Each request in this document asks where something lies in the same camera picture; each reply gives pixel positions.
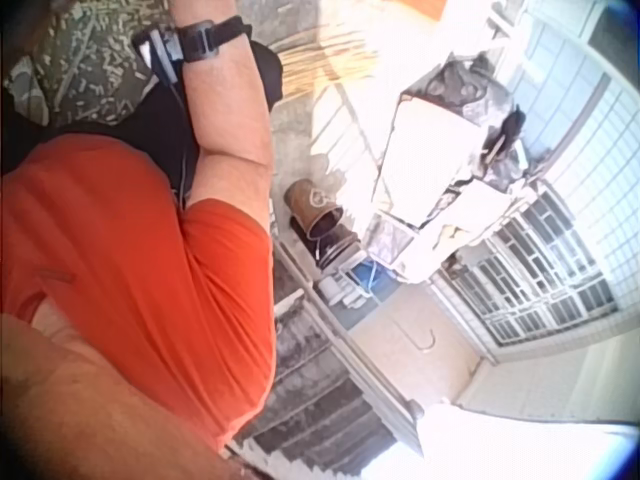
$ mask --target black strap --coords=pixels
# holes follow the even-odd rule
[[[205,20],[178,29],[182,55],[186,62],[197,62],[217,55],[218,48],[225,43],[246,34],[251,38],[252,28],[245,25],[240,15],[215,24]]]

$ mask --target orange shirt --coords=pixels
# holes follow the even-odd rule
[[[51,298],[214,448],[264,405],[275,372],[271,240],[245,213],[218,200],[181,213],[146,155],[64,135],[3,178],[2,241],[3,312],[30,322]]]

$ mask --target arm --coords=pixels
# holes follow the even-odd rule
[[[111,370],[10,317],[0,334],[0,432],[38,478],[254,478]]]
[[[237,14],[234,0],[173,0],[177,26]],[[183,76],[200,159],[187,208],[215,198],[269,227],[273,152],[269,113],[248,38],[207,60],[187,63]]]

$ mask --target person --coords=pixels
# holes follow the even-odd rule
[[[178,27],[237,15],[234,0],[174,0],[171,13]],[[63,129],[26,159],[10,140],[27,134],[2,144],[2,312],[121,376],[214,450],[262,409],[275,374],[273,98],[255,50],[241,35],[184,64],[188,129],[158,85],[134,115],[151,113],[119,128]],[[180,154],[197,158],[184,208]]]
[[[0,478],[252,480],[120,375],[0,318]]]

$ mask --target hook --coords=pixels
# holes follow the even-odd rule
[[[409,343],[411,343],[411,345],[413,345],[413,347],[416,350],[418,350],[420,353],[429,353],[431,350],[436,348],[436,334],[433,333],[432,329],[429,329],[429,333],[431,334],[431,339],[432,339],[431,344],[428,347],[421,347],[413,340],[413,338],[411,338],[411,336],[406,332],[404,328],[400,326],[398,322],[393,320],[393,323],[396,327],[398,327],[398,330],[402,332],[402,335],[404,335],[404,337],[409,341]]]

